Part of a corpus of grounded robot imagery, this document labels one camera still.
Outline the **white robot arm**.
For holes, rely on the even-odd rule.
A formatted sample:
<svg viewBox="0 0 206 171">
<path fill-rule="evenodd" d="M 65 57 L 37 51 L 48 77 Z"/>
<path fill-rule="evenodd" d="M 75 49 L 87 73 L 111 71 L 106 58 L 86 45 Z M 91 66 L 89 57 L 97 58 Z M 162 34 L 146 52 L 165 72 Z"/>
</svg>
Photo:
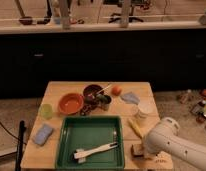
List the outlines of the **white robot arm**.
<svg viewBox="0 0 206 171">
<path fill-rule="evenodd" d="M 180 125 L 175 119 L 162 118 L 144 136 L 144 149 L 154 155 L 164 151 L 206 171 L 206 146 L 178 137 L 179 129 Z"/>
</svg>

